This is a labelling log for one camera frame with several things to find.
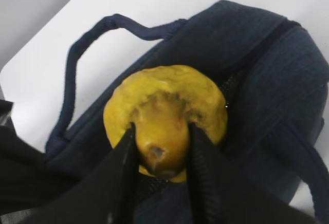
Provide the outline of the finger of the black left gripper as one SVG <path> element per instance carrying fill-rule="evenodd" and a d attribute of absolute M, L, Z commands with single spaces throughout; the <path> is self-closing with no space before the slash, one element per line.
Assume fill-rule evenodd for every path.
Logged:
<path fill-rule="evenodd" d="M 44 167 L 43 153 L 16 134 L 12 107 L 1 100 L 1 215 L 43 206 L 78 182 Z"/>

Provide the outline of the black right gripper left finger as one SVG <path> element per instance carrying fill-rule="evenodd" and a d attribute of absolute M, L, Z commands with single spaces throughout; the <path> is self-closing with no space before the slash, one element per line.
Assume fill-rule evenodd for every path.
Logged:
<path fill-rule="evenodd" d="M 139 156 L 135 127 L 87 177 L 26 223 L 133 223 Z"/>

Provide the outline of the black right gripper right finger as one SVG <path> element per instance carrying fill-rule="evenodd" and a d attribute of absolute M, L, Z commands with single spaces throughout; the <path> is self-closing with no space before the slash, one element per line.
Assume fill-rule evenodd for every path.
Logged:
<path fill-rule="evenodd" d="M 230 163 L 205 132 L 189 125 L 187 185 L 194 223 L 315 223 L 262 190 Z"/>

